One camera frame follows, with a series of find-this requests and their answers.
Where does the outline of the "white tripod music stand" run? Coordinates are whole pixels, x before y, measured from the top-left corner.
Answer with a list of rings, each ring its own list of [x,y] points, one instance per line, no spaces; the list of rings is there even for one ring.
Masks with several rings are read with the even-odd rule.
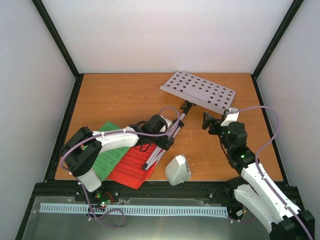
[[[152,152],[151,156],[148,160],[143,164],[142,170],[147,171],[153,165],[157,165],[161,160],[163,155],[170,149],[170,147],[174,144],[175,137],[179,133],[179,131],[185,126],[183,123],[184,117],[188,114],[189,110],[196,106],[196,104],[191,103],[189,101],[185,101],[185,103],[181,106],[182,114],[179,119],[176,119],[170,125],[170,129],[168,133],[164,136],[159,136],[157,139],[153,141],[156,144],[155,150]]]

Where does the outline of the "white metronome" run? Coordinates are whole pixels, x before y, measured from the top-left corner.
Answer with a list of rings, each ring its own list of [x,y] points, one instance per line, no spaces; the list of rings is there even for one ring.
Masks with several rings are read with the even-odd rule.
[[[188,160],[184,154],[177,155],[165,168],[165,176],[171,186],[186,182],[192,177]]]

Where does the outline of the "red sheet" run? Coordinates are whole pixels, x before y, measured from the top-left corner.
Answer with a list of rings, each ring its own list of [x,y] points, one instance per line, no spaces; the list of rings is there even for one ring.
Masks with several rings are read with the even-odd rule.
[[[131,147],[107,176],[107,179],[135,190],[139,189],[149,179],[156,167],[154,163],[148,170],[142,170],[142,166],[155,148],[156,145],[152,144],[147,151],[141,152],[139,146]]]

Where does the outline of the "green sheet music page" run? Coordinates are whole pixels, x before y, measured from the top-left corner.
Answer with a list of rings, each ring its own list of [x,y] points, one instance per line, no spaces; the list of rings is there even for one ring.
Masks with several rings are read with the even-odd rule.
[[[93,154],[93,163],[88,171],[79,177],[83,183],[100,185],[112,172],[127,151],[137,143],[138,137],[128,133],[130,127],[119,128],[111,122],[106,122],[93,136],[98,144],[98,153]]]

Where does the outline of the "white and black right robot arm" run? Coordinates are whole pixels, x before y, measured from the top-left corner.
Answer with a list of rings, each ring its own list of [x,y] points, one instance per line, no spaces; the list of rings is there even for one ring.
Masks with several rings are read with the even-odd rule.
[[[247,146],[246,128],[236,108],[221,118],[203,114],[202,129],[218,136],[230,166],[239,174],[229,180],[234,198],[265,227],[271,240],[315,239],[315,218],[287,197],[267,174],[258,155]]]

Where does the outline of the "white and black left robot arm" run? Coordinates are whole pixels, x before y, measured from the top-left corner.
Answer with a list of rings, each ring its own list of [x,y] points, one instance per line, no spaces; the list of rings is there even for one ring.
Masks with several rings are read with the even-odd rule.
[[[81,127],[60,149],[61,163],[85,187],[86,195],[96,202],[104,195],[102,181],[93,167],[101,153],[123,147],[166,145],[178,126],[176,121],[155,114],[148,121],[122,129],[92,131],[87,126]]]

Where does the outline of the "white perforated stand desk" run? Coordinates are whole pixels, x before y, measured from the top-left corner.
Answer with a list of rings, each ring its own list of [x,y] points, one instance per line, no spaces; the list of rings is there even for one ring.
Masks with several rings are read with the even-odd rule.
[[[236,96],[233,89],[182,70],[159,89],[220,115],[231,107]]]

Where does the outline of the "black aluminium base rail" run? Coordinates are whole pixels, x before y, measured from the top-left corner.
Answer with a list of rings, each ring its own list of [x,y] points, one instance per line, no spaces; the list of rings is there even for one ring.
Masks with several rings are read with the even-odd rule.
[[[85,194],[74,180],[48,180],[34,186],[32,197],[74,197],[76,201],[85,200]],[[188,181],[171,186],[166,181],[146,181],[139,189],[133,189],[114,181],[104,181],[102,187],[88,193],[91,203],[100,203],[119,199],[195,199],[212,205],[226,207],[239,206],[240,203],[231,195],[231,187],[224,181]]]

